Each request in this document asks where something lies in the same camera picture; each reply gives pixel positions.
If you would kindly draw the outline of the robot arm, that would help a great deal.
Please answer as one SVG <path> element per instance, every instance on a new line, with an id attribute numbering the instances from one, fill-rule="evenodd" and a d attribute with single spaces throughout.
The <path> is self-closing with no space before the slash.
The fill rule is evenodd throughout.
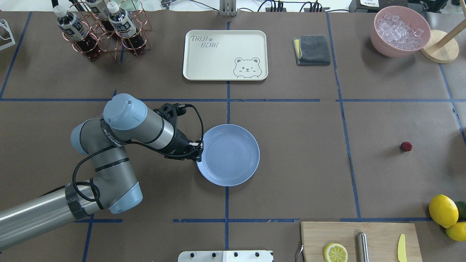
<path id="1" fill-rule="evenodd" d="M 151 110 L 129 94 L 117 94 L 103 113 L 81 123 L 71 144 L 85 155 L 73 170 L 71 182 L 40 197 L 1 212 L 1 251 L 71 222 L 108 209 L 125 212 L 142 199 L 125 146 L 136 144 L 167 159 L 201 161 L 203 138 L 188 139 L 177 128 L 188 103 L 165 103 Z"/>

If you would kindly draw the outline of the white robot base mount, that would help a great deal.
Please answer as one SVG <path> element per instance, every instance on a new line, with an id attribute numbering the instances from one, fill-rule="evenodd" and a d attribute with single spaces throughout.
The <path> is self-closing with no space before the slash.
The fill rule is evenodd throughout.
<path id="1" fill-rule="evenodd" d="M 209 250 L 183 251 L 178 262 L 273 262 L 269 250 Z"/>

